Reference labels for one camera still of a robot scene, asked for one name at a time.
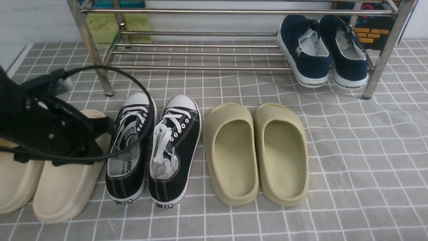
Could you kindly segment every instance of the floor mat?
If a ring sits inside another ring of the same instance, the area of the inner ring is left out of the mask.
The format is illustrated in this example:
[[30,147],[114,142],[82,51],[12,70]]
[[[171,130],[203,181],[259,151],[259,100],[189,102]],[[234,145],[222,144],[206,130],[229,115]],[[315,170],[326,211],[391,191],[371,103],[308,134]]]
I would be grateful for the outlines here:
[[[148,87],[159,110],[176,94],[194,98],[203,117],[216,106],[236,102],[252,113],[276,102],[297,113],[306,127],[310,191],[294,208],[276,205],[260,193],[243,207],[214,195],[203,144],[198,147],[185,198],[164,210],[146,190],[140,200],[118,206],[101,173],[85,209],[72,221],[40,223],[29,203],[0,216],[0,237],[8,240],[427,240],[428,234],[428,40],[406,40],[392,56],[371,100],[362,90],[334,84],[309,89],[286,72],[130,71]],[[156,51],[170,51],[156,48]],[[183,52],[202,52],[183,48]],[[224,49],[204,49],[203,52]],[[235,49],[235,52],[266,49]],[[116,63],[192,66],[284,66],[284,58],[122,56]],[[34,44],[13,79],[22,82],[60,67],[90,63],[82,43]],[[107,98],[95,72],[76,75],[72,92],[61,96],[79,110],[114,118],[128,96],[140,92],[109,72],[116,92]]]

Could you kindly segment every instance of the shoe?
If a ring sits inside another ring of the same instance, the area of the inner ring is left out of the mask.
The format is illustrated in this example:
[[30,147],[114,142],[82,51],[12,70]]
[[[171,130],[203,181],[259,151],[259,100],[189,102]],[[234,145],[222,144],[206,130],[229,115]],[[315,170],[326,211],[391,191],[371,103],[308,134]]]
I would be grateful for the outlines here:
[[[82,113],[89,118],[105,117],[96,110],[84,110]],[[106,155],[110,135],[103,134],[95,141]],[[54,166],[51,161],[45,161],[33,198],[37,219],[44,223],[60,223],[77,216],[88,203],[103,166],[104,162]]]
[[[15,144],[0,139],[0,146],[14,148]],[[12,153],[0,152],[0,214],[12,212],[24,206],[36,193],[44,161],[20,163]]]
[[169,100],[153,134],[149,192],[161,208],[172,208],[183,198],[193,156],[202,132],[201,113],[186,95]]
[[344,90],[362,88],[367,80],[368,59],[352,27],[336,16],[320,20],[321,35],[333,56],[333,78]]
[[259,193],[253,119],[235,103],[216,107],[204,125],[204,146],[211,185],[227,205],[244,205]]
[[131,95],[123,104],[116,117],[118,132],[110,152],[119,151],[138,139],[146,125],[150,125],[148,135],[133,147],[130,152],[107,161],[106,186],[110,198],[117,204],[130,204],[137,200],[144,190],[146,180],[146,160],[150,157],[150,139],[156,123],[157,109],[151,123],[149,99],[144,93]]
[[302,122],[287,107],[266,103],[256,110],[254,123],[263,193],[279,205],[301,204],[309,191],[308,150]]
[[331,54],[320,35],[319,23],[302,15],[288,15],[276,35],[299,84],[317,88],[327,81]]

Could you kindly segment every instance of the cream slide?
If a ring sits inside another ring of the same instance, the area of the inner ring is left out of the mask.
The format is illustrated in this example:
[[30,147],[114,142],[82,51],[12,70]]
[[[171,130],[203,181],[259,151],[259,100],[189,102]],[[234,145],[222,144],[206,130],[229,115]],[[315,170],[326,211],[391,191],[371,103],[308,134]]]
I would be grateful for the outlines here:
[[267,198],[284,206],[305,201],[309,168],[305,131],[299,117],[275,103],[256,110],[260,182]]
[[[13,148],[16,145],[0,139],[0,146]],[[0,152],[0,214],[12,212],[26,204],[36,192],[43,161],[14,161],[12,153]]]
[[217,198],[228,205],[244,205],[259,192],[250,112],[234,103],[215,108],[203,130],[211,184]]
[[[105,116],[95,110],[84,110],[82,113],[89,118]],[[96,142],[104,154],[109,152],[110,135],[103,134]],[[89,201],[103,164],[53,166],[51,161],[46,161],[34,195],[36,217],[45,223],[58,223],[78,215]]]

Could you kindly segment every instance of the canvas sneaker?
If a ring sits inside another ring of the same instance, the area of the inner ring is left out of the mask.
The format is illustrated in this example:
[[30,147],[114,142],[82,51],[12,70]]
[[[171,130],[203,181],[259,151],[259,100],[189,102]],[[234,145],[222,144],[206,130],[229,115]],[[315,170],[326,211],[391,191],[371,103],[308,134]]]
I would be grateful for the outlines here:
[[186,95],[171,98],[153,134],[149,192],[158,207],[172,208],[186,193],[202,132],[201,113]]
[[153,121],[147,122],[150,114],[149,99],[144,93],[131,95],[120,108],[116,117],[118,132],[114,137],[111,152],[124,149],[140,136],[146,125],[148,135],[129,152],[107,161],[106,186],[110,198],[117,204],[130,204],[137,200],[144,190],[145,165],[150,158],[150,139],[157,119],[155,102]]
[[301,85],[309,88],[324,85],[332,57],[316,20],[288,15],[279,26],[276,39]]
[[336,16],[324,16],[320,20],[320,28],[333,56],[332,69],[336,84],[345,90],[362,88],[369,79],[369,63],[352,27]]

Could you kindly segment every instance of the yellow book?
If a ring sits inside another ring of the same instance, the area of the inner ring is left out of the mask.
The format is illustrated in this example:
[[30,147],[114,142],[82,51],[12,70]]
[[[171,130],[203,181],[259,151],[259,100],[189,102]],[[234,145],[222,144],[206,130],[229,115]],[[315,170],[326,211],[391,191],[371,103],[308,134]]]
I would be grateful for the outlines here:
[[[127,31],[150,31],[149,20],[146,14],[124,14]],[[110,47],[114,36],[119,29],[114,14],[88,14],[86,18],[95,45]],[[151,43],[150,36],[131,36],[132,43]]]

